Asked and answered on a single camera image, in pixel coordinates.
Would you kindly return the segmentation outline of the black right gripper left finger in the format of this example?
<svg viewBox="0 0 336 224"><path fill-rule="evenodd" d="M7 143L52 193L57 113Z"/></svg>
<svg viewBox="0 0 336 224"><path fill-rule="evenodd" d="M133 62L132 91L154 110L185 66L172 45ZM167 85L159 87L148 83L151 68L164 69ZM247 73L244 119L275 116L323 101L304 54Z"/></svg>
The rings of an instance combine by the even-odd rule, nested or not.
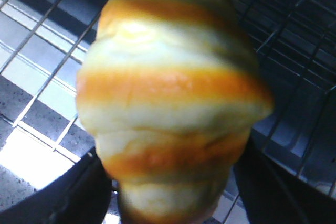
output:
<svg viewBox="0 0 336 224"><path fill-rule="evenodd" d="M1 223L102 223L111 193L111 179L92 148L54 182L1 212Z"/></svg>

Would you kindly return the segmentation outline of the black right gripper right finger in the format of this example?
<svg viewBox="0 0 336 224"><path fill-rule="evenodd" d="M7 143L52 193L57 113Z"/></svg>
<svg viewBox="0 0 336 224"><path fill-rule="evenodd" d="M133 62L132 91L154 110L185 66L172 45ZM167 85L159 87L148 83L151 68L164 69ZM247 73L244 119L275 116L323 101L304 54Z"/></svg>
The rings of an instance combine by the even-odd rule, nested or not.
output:
<svg viewBox="0 0 336 224"><path fill-rule="evenodd" d="M272 161L251 133L233 171L250 223L335 223L335 199Z"/></svg>

